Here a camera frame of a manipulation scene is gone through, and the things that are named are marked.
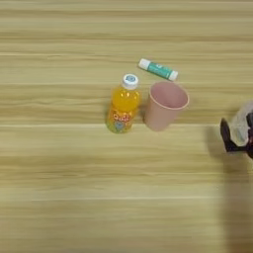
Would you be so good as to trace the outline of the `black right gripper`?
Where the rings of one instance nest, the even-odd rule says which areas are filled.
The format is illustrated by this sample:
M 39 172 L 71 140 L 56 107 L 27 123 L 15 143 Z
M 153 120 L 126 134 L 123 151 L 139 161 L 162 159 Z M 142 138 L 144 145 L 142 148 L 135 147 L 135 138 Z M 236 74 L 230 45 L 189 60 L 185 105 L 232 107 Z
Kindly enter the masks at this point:
M 253 159 L 253 112 L 247 114 L 246 121 L 249 126 L 248 141 L 246 144 L 247 154 L 251 159 Z M 221 120 L 219 129 L 220 129 L 220 135 L 222 137 L 225 150 L 227 152 L 239 152 L 239 151 L 245 150 L 244 146 L 238 146 L 232 141 L 231 135 L 230 135 L 230 128 L 226 119 Z

